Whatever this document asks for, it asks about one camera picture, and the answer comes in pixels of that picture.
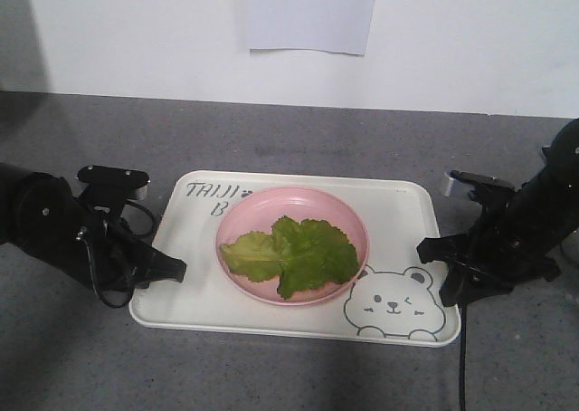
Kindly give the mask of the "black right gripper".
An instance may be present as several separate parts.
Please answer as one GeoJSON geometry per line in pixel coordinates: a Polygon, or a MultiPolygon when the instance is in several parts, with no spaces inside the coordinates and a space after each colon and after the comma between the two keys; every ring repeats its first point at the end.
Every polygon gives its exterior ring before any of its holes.
{"type": "Polygon", "coordinates": [[[538,279],[551,282],[561,273],[548,255],[561,242],[559,195],[522,188],[480,204],[470,239],[465,234],[424,238],[416,247],[421,263],[464,263],[468,254],[467,269],[449,267],[439,291],[444,307],[464,307],[538,279]]]}

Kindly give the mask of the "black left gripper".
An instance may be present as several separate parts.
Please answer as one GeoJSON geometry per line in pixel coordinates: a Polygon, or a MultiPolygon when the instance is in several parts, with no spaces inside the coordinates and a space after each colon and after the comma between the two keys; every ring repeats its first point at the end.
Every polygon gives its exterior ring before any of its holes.
{"type": "Polygon", "coordinates": [[[77,203],[82,223],[67,247],[67,274],[73,280],[95,293],[132,293],[152,282],[183,281],[186,263],[145,244],[149,231],[134,232],[122,216],[127,206],[149,215],[138,200],[82,193],[77,203]]]}

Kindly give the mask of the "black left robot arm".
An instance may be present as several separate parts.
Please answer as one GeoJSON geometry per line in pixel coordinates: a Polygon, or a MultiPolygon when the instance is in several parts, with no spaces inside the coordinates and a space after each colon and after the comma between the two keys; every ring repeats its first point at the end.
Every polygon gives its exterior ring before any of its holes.
{"type": "Polygon", "coordinates": [[[186,264],[135,234],[122,213],[149,183],[143,171],[90,165],[79,196],[62,177],[1,166],[1,241],[100,292],[130,292],[185,278],[186,264]]]}

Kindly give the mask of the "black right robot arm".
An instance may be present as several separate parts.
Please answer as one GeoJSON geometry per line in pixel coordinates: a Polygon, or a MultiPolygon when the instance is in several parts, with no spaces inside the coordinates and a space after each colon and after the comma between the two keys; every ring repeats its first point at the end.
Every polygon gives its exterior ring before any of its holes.
{"type": "Polygon", "coordinates": [[[463,196],[481,214],[463,234],[425,238],[422,263],[448,265],[439,295],[446,307],[464,307],[508,294],[519,284],[560,274],[549,253],[578,227],[578,122],[572,120],[543,149],[544,167],[520,189],[495,177],[447,173],[446,196],[463,196]]]}

